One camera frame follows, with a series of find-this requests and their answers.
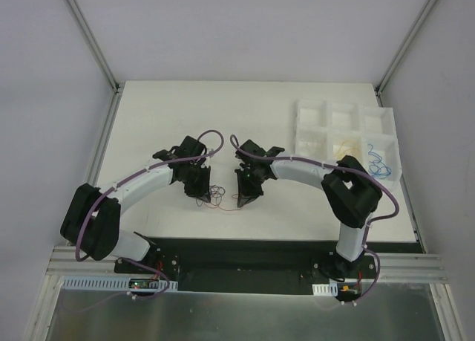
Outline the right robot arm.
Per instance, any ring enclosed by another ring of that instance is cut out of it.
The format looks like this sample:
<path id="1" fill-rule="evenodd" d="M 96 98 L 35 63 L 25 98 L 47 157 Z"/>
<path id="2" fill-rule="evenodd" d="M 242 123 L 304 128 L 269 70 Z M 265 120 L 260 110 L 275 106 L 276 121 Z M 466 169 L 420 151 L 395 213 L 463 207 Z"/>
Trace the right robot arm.
<path id="1" fill-rule="evenodd" d="M 319 264 L 320 273 L 342 282 L 359 271 L 365 226 L 376 211 L 382 190 L 355 157 L 346 155 L 336 166 L 325 167 L 306 157 L 288 155 L 281 147 L 266 151 L 252 140 L 238 146 L 235 154 L 241 160 L 235 170 L 239 208 L 261 197 L 267 180 L 294 181 L 323 191 L 340 230 L 335 252 Z"/>

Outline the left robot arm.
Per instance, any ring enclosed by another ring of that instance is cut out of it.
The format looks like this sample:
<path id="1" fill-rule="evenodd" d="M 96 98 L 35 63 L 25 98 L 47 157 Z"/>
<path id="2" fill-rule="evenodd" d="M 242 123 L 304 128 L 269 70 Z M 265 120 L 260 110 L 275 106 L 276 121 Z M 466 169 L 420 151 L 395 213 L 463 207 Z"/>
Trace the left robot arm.
<path id="1" fill-rule="evenodd" d="M 107 256 L 130 259 L 140 273 L 150 273 L 157 264 L 151 242 L 138 233 L 123 230 L 122 215 L 158 189 L 181 182 L 184 193 L 210 201 L 211 168 L 208 149 L 187 136 L 179 146 L 154 153 L 143 168 L 101 187 L 79 186 L 72 198 L 60 235 L 75 244 L 85 257 L 100 261 Z"/>

